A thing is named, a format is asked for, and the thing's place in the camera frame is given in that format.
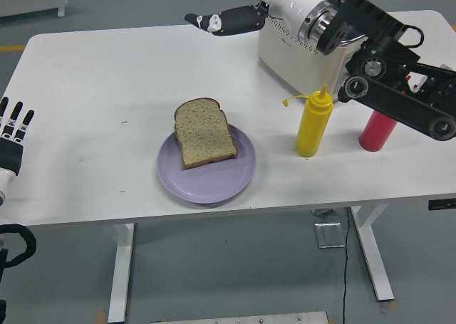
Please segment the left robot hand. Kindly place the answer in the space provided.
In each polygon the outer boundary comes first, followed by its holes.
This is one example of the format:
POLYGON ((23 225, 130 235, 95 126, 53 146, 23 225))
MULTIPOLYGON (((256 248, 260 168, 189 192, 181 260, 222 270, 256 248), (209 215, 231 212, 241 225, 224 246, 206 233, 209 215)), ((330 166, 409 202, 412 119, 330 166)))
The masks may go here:
POLYGON ((19 175, 24 147, 22 142, 34 117, 34 110, 28 110, 22 121, 17 124, 23 103, 18 101, 11 114, 5 116, 9 99, 1 99, 1 204, 6 199, 8 185, 19 175))

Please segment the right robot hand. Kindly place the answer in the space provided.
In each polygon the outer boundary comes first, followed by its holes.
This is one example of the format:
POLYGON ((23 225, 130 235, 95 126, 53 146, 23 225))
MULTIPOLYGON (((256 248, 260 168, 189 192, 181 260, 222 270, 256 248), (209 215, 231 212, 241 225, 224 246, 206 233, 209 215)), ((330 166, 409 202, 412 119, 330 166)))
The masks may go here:
POLYGON ((218 14, 186 14, 185 21, 215 36, 233 36, 262 29, 270 16, 283 20, 295 37, 306 38, 311 24, 327 6, 327 0, 258 0, 255 5, 218 14))

